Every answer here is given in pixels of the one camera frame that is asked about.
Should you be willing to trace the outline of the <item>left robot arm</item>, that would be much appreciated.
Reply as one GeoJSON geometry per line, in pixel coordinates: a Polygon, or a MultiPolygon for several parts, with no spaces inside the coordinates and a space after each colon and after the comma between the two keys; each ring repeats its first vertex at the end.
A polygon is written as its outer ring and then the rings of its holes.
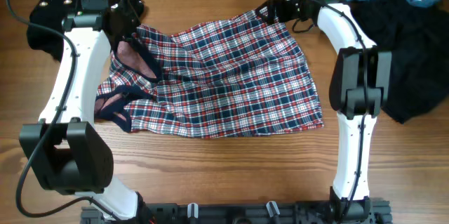
{"type": "Polygon", "coordinates": [[[62,59],[51,96],[35,124],[20,132],[27,163],[15,202],[24,212],[22,190],[33,172],[40,186],[87,201],[83,223],[144,223],[151,217],[139,193],[114,176],[112,151],[94,127],[95,96],[102,67],[121,38],[138,26],[128,0],[57,0],[38,4],[58,24],[28,20],[27,25],[60,38],[62,59]]]}

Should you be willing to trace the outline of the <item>red blue plaid garment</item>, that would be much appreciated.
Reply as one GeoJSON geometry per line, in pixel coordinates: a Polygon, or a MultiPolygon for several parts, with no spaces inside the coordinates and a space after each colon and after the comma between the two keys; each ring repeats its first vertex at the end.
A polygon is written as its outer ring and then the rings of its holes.
{"type": "Polygon", "coordinates": [[[167,35],[147,25],[112,51],[94,115],[125,132],[253,137],[323,126],[306,58],[254,11],[167,35]]]}

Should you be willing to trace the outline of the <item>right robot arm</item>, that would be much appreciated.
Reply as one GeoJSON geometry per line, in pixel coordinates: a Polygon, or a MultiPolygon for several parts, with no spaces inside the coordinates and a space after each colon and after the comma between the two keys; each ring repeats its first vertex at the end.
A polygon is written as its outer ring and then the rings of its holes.
{"type": "Polygon", "coordinates": [[[338,161],[326,201],[267,202],[269,223],[391,223],[391,205],[370,198],[368,163],[377,117],[386,103],[392,54],[380,50],[356,23],[345,0],[268,0],[256,15],[275,20],[312,20],[337,53],[329,101],[337,113],[338,161]]]}

